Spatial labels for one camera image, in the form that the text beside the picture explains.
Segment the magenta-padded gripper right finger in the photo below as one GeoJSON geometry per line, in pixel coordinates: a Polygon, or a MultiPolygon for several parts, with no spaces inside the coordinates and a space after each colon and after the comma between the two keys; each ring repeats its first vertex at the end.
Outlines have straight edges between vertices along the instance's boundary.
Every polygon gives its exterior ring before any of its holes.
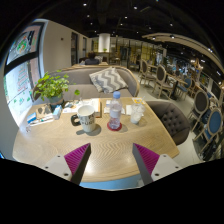
{"type": "Polygon", "coordinates": [[[132,153],[145,185],[182,169],[169,155],[158,155],[136,143],[133,144],[132,153]]]}

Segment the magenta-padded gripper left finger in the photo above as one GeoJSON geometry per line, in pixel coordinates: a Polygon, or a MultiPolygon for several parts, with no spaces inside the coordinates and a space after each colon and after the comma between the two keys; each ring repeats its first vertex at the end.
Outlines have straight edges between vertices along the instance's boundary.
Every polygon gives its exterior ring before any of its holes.
{"type": "Polygon", "coordinates": [[[76,185],[79,185],[90,154],[91,144],[87,143],[66,155],[58,154],[54,156],[43,166],[43,169],[76,185]]]}

